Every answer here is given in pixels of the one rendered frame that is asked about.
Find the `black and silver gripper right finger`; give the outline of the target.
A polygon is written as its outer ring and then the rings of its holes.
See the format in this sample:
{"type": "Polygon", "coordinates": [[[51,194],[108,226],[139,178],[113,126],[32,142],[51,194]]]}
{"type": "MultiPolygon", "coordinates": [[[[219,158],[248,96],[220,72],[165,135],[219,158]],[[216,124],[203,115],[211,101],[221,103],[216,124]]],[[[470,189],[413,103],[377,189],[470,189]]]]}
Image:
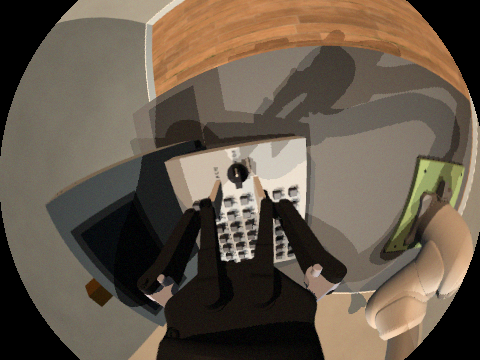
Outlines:
{"type": "Polygon", "coordinates": [[[279,202],[272,202],[267,191],[263,189],[258,176],[253,177],[253,182],[260,217],[248,288],[251,305],[256,308],[265,308],[272,302],[274,285],[273,219],[279,219],[305,275],[306,289],[314,295],[317,302],[325,295],[333,293],[347,274],[346,266],[323,248],[290,200],[281,199],[279,202]]]}

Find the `grey machine cabinet with sloped keypad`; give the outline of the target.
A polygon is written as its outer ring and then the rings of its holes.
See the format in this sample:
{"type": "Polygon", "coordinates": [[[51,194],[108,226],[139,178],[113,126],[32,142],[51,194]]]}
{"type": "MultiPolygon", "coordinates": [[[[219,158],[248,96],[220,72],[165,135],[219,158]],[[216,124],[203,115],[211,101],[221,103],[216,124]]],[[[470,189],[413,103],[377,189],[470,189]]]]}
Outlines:
{"type": "Polygon", "coordinates": [[[85,285],[88,296],[101,307],[114,296],[162,327],[165,307],[141,292],[137,281],[155,263],[184,212],[202,209],[200,201],[210,196],[215,181],[221,180],[224,195],[216,221],[222,261],[254,258],[260,214],[253,177],[273,201],[289,199],[304,220],[306,206],[305,135],[172,145],[100,169],[45,205],[66,245],[93,277],[85,285]]]}

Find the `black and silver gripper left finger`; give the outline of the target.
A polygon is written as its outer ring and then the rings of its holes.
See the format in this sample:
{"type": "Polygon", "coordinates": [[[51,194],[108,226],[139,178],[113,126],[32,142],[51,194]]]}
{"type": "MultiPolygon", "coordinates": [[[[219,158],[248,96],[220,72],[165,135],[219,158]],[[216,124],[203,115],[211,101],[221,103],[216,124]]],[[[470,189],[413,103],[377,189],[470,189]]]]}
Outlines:
{"type": "Polygon", "coordinates": [[[178,292],[178,285],[200,231],[197,300],[208,310],[221,306],[223,295],[218,268],[221,254],[215,222],[219,221],[222,200],[222,185],[218,180],[210,196],[200,201],[201,210],[189,208],[184,212],[155,263],[138,279],[137,287],[156,304],[165,307],[167,301],[178,292]]]}

